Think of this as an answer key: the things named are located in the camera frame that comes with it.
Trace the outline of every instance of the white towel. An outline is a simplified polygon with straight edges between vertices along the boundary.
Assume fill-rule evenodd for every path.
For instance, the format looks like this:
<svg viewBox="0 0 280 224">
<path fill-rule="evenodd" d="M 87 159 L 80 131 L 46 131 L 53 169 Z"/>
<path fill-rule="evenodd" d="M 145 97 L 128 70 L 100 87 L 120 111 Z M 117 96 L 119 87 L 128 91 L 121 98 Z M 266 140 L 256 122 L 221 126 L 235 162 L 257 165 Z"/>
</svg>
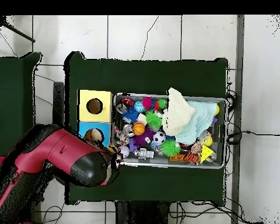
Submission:
<svg viewBox="0 0 280 224">
<path fill-rule="evenodd" d="M 191 120 L 195 109 L 191 107 L 179 91 L 172 87 L 168 90 L 169 102 L 162 118 L 163 130 L 168 136 L 179 134 Z"/>
</svg>

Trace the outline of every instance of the dark green tablecloth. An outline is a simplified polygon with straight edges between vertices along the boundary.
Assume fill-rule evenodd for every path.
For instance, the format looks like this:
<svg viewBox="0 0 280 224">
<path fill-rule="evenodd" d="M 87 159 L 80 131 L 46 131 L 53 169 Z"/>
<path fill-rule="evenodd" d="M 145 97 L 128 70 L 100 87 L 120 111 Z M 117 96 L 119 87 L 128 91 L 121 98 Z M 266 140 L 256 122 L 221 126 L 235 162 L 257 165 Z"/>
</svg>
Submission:
<svg viewBox="0 0 280 224">
<path fill-rule="evenodd" d="M 33 126 L 33 69 L 40 53 L 0 57 L 0 156 Z"/>
<path fill-rule="evenodd" d="M 224 58 L 215 61 L 119 61 L 84 59 L 72 52 L 65 61 L 65 93 L 69 114 L 65 124 L 76 128 L 78 89 L 165 95 L 173 87 L 184 96 L 226 97 Z M 191 201 L 214 200 L 223 204 L 222 169 L 183 169 L 157 167 L 120 168 L 109 186 L 69 188 L 71 202 L 101 200 Z"/>
</svg>

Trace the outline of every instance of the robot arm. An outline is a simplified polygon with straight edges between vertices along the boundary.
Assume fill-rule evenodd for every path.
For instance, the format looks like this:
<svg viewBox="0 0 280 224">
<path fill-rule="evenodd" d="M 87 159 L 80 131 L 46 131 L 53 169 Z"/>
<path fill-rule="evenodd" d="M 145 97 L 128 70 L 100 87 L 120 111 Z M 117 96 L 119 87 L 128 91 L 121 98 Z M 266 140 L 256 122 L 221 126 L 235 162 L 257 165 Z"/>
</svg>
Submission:
<svg viewBox="0 0 280 224">
<path fill-rule="evenodd" d="M 0 224 L 18 224 L 45 161 L 83 186 L 106 179 L 111 154 L 56 125 L 35 125 L 0 165 Z"/>
</svg>

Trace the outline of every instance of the gray tray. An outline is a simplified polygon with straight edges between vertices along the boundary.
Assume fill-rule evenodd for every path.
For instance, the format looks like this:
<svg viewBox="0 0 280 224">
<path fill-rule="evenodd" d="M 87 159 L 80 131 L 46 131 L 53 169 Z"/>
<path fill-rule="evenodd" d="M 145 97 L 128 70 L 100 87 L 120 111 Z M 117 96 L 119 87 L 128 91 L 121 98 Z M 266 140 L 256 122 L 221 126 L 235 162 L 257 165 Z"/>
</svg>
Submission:
<svg viewBox="0 0 280 224">
<path fill-rule="evenodd" d="M 167 99 L 167 95 L 155 95 L 155 94 L 134 94 L 134 93 L 117 93 L 113 97 L 113 108 L 124 98 L 130 98 L 133 101 L 142 100 L 144 97 L 149 96 L 152 98 L 163 98 Z M 129 156 L 123 159 L 122 163 L 128 166 L 150 166 L 150 167 L 187 167 L 187 168 L 196 168 L 196 169 L 220 169 L 225 164 L 225 154 L 226 154 L 226 137 L 227 137 L 227 120 L 228 120 L 228 101 L 222 98 L 210 98 L 210 97 L 184 97 L 186 100 L 195 100 L 199 102 L 215 102 L 220 108 L 220 112 L 216 116 L 218 121 L 213 127 L 213 134 L 215 140 L 212 145 L 209 147 L 217 154 L 217 159 L 214 162 L 204 161 L 199 165 L 186 162 L 172 162 L 170 158 L 163 155 L 160 156 L 155 152 L 155 157 L 153 159 L 147 158 L 146 160 L 138 159 L 130 153 Z M 117 126 L 119 129 L 122 129 L 126 124 L 122 118 L 121 114 L 117 111 L 113 111 L 113 123 L 111 130 L 111 143 L 116 144 L 117 138 L 114 135 L 114 127 Z M 144 147 L 147 150 L 153 150 L 149 145 Z"/>
</svg>

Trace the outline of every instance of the pom-pom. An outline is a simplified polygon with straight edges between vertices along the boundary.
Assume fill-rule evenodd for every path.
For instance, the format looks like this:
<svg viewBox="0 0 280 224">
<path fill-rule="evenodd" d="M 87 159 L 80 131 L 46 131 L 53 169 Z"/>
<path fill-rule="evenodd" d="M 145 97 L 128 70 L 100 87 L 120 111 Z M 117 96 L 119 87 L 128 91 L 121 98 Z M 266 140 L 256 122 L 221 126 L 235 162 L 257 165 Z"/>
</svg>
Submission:
<svg viewBox="0 0 280 224">
<path fill-rule="evenodd" d="M 151 111 L 146 112 L 146 122 L 154 131 L 158 131 L 162 126 L 162 119 Z"/>
<path fill-rule="evenodd" d="M 150 144 L 149 141 L 152 141 L 153 136 L 156 133 L 149 127 L 148 125 L 145 127 L 144 133 L 140 136 L 135 136 L 133 138 L 134 144 L 137 145 L 137 148 L 141 148 L 142 146 Z"/>
<path fill-rule="evenodd" d="M 167 107 L 167 100 L 165 99 L 159 99 L 157 103 L 161 109 L 165 109 Z"/>
<path fill-rule="evenodd" d="M 134 109 L 133 107 L 130 107 L 128 109 L 127 113 L 122 114 L 122 119 L 129 124 L 133 124 L 133 123 L 137 122 L 138 116 L 139 116 L 139 113 L 136 111 L 136 109 Z"/>
<path fill-rule="evenodd" d="M 143 113 L 145 111 L 145 107 L 143 106 L 142 102 L 137 100 L 134 104 L 134 108 L 137 112 Z"/>
<path fill-rule="evenodd" d="M 142 101 L 142 105 L 144 106 L 146 111 L 149 111 L 149 109 L 152 107 L 152 98 L 144 97 Z"/>
<path fill-rule="evenodd" d="M 176 142 L 174 140 L 166 140 L 162 144 L 162 151 L 166 156 L 176 156 L 180 153 L 181 148 L 176 146 Z"/>
</svg>

